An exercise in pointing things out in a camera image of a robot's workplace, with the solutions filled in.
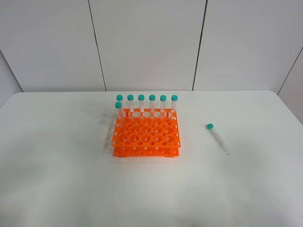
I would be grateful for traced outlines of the teal capped test tube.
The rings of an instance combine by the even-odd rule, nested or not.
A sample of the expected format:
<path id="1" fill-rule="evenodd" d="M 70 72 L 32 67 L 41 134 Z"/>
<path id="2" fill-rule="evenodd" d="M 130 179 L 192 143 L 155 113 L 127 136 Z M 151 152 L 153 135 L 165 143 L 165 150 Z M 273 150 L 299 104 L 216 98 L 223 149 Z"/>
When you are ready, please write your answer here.
<path id="1" fill-rule="evenodd" d="M 216 131 L 214 125 L 212 123 L 208 123 L 206 125 L 206 128 L 210 132 L 212 137 L 215 139 L 219 147 L 222 149 L 222 151 L 224 151 L 226 154 L 229 155 L 230 151 L 228 150 L 226 143 L 223 141 L 219 133 Z"/>

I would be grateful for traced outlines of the orange test tube rack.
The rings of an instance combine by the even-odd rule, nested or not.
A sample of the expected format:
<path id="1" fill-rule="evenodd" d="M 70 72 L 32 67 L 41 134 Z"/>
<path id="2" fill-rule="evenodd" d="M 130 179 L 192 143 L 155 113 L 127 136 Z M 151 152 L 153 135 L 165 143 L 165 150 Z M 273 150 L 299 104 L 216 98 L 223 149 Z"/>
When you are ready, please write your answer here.
<path id="1" fill-rule="evenodd" d="M 111 146 L 114 157 L 178 157 L 181 142 L 177 112 L 124 109 L 116 119 Z"/>

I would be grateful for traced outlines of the back row tube far right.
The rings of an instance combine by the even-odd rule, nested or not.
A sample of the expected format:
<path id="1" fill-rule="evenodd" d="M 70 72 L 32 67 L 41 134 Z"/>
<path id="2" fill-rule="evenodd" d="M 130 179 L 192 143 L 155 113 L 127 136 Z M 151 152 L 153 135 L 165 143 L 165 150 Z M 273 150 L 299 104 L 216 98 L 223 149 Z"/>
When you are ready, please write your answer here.
<path id="1" fill-rule="evenodd" d="M 172 95 L 171 96 L 171 109 L 170 109 L 170 116 L 173 117 L 173 114 L 176 112 L 176 104 L 177 104 L 178 96 Z"/>

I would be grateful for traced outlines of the second row tube left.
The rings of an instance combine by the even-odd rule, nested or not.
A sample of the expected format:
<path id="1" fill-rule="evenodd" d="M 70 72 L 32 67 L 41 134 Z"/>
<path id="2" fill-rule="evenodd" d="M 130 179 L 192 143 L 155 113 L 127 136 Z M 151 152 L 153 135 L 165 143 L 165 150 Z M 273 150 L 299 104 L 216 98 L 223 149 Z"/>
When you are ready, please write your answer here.
<path id="1" fill-rule="evenodd" d="M 120 125 L 123 125 L 123 106 L 121 102 L 116 102 L 115 103 L 115 108 L 116 108 L 116 114 L 117 114 L 117 120 L 119 121 Z"/>

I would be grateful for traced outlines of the back row tube far left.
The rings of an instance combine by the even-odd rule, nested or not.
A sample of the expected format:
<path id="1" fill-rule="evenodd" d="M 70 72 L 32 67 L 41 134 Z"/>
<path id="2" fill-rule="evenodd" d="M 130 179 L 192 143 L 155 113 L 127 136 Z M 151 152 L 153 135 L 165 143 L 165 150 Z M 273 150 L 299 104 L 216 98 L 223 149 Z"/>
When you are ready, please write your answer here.
<path id="1" fill-rule="evenodd" d="M 116 96 L 116 101 L 118 102 L 121 102 L 122 103 L 122 106 L 123 106 L 123 96 L 122 95 L 117 95 Z"/>

